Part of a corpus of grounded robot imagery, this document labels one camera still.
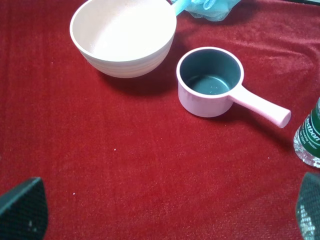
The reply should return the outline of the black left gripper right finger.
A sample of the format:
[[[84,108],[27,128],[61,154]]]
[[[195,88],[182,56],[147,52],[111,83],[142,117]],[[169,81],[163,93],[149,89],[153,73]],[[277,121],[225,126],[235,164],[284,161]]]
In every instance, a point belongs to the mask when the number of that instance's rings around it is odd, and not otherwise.
[[[297,224],[304,240],[320,239],[320,174],[307,172],[295,207]]]

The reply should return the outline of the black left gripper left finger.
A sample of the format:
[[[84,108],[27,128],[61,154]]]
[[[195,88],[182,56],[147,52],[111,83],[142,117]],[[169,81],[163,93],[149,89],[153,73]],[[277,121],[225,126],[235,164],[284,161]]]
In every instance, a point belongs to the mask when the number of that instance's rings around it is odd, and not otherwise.
[[[31,177],[0,196],[0,238],[42,240],[48,205],[42,178]]]

